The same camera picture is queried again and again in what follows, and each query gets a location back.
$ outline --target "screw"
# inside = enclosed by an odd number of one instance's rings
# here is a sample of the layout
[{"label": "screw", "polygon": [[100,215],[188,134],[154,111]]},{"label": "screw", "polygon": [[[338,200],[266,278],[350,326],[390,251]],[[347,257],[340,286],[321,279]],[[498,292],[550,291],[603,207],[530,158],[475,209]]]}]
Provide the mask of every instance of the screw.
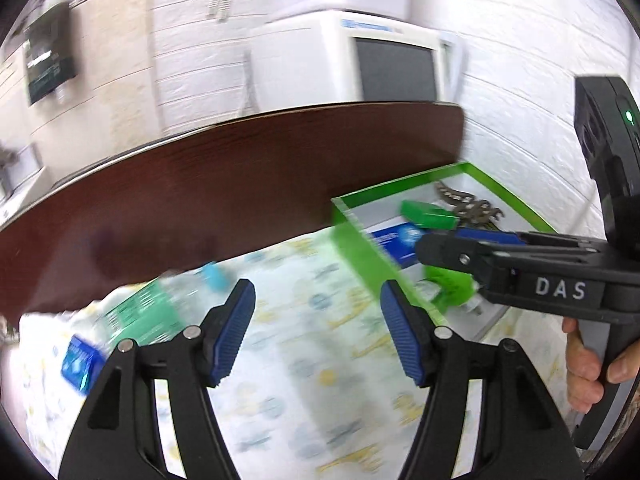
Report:
[{"label": "screw", "polygon": [[504,348],[507,352],[517,352],[518,351],[518,343],[516,343],[513,339],[503,339],[502,340],[502,348]]},{"label": "screw", "polygon": [[185,338],[187,339],[196,339],[201,332],[202,330],[200,330],[199,326],[191,325],[182,331],[182,335],[185,336]]},{"label": "screw", "polygon": [[120,350],[123,354],[124,352],[128,352],[133,348],[133,341],[131,339],[123,339],[118,343],[118,350]]},{"label": "screw", "polygon": [[438,339],[451,339],[453,332],[448,326],[437,326],[433,331],[433,335]]}]

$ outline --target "white monitor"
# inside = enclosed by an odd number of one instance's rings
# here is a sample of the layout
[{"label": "white monitor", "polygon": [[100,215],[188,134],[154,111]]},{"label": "white monitor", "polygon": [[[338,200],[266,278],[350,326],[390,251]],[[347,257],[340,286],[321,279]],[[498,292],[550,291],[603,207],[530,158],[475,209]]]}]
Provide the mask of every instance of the white monitor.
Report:
[{"label": "white monitor", "polygon": [[261,112],[353,101],[455,101],[463,49],[436,30],[325,10],[277,20],[250,35]]}]

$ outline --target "dark screen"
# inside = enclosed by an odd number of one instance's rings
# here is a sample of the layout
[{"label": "dark screen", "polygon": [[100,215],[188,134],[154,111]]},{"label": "dark screen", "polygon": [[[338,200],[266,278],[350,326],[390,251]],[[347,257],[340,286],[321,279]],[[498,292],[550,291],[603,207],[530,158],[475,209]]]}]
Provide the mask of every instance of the dark screen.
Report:
[{"label": "dark screen", "polygon": [[437,101],[433,50],[355,38],[364,101]]}]

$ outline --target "dark brown wood panel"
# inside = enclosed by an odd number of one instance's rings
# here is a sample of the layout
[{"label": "dark brown wood panel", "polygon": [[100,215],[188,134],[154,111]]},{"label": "dark brown wood panel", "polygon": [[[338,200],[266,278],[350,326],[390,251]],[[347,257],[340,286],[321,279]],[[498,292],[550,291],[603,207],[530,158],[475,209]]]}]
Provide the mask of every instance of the dark brown wood panel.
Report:
[{"label": "dark brown wood panel", "polygon": [[462,110],[304,108],[178,137],[56,190],[0,231],[0,312],[76,310],[126,283],[330,225],[330,199],[455,162]]}]

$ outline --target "human hand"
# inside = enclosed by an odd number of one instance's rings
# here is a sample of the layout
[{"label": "human hand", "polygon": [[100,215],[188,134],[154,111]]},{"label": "human hand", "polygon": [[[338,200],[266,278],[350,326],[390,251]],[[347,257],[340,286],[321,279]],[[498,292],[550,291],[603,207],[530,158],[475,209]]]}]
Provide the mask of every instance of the human hand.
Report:
[{"label": "human hand", "polygon": [[[578,321],[570,317],[562,320],[566,336],[566,386],[569,404],[581,413],[587,413],[600,402],[604,387],[598,382],[602,363],[598,356],[584,347]],[[633,379],[640,368],[640,341],[620,354],[607,369],[607,381],[612,384]]]}]

